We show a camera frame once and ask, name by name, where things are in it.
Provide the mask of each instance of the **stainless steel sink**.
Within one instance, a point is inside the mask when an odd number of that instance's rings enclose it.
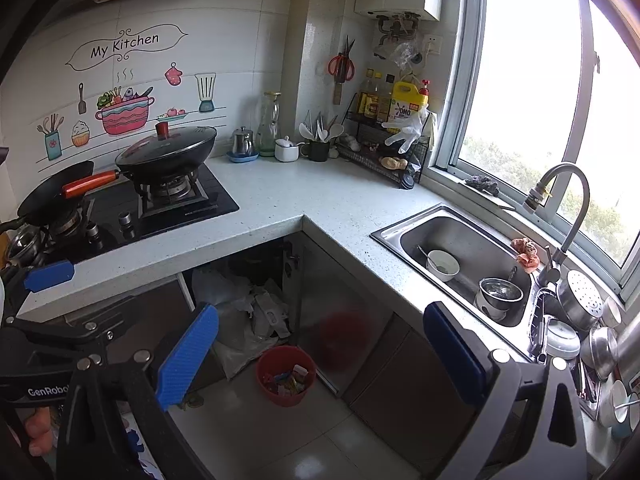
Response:
[[[444,204],[380,229],[371,237],[466,307],[524,357],[533,359],[531,325],[539,287],[535,274],[527,274],[516,262],[510,240],[468,213]],[[441,282],[426,269],[426,257],[418,245],[427,253],[440,249],[452,254],[460,264],[458,275],[447,283]],[[524,297],[503,320],[496,322],[474,306],[479,282],[483,278],[506,280],[514,266],[518,270],[513,281]]]

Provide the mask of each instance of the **white speckled countertop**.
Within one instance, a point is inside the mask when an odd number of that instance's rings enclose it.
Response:
[[[505,343],[369,234],[446,202],[422,186],[395,183],[342,159],[300,159],[283,164],[258,158],[233,164],[210,158],[207,166],[240,206],[237,212],[140,240],[76,265],[72,280],[30,294],[19,317],[52,319],[228,254],[303,231],[416,330],[422,312],[442,301],[489,349]],[[522,360],[516,352],[514,358]],[[607,466],[618,446],[586,415],[591,466]]]

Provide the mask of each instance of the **yellow detergent bottle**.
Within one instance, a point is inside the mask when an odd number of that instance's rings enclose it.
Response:
[[[392,123],[403,119],[408,119],[418,113],[421,107],[429,102],[429,91],[426,88],[427,81],[423,81],[424,87],[418,91],[416,86],[405,81],[398,81],[394,85],[394,92],[391,95],[391,107],[389,109],[388,122]],[[387,128],[393,134],[400,130],[397,128]]]

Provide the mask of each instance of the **black mug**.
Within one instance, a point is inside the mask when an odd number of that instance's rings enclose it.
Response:
[[[310,140],[308,144],[300,146],[300,153],[315,162],[325,162],[329,158],[329,143]]]

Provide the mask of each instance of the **scissors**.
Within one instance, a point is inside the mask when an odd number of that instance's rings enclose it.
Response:
[[[353,43],[355,43],[355,41],[356,40],[353,40],[349,43],[349,37],[347,36],[347,41],[344,44],[344,51],[333,57],[329,62],[329,74],[334,76],[335,82],[337,83],[341,84],[353,79],[355,67],[353,65],[353,61],[349,59],[349,53],[351,52],[351,47],[353,47]]]

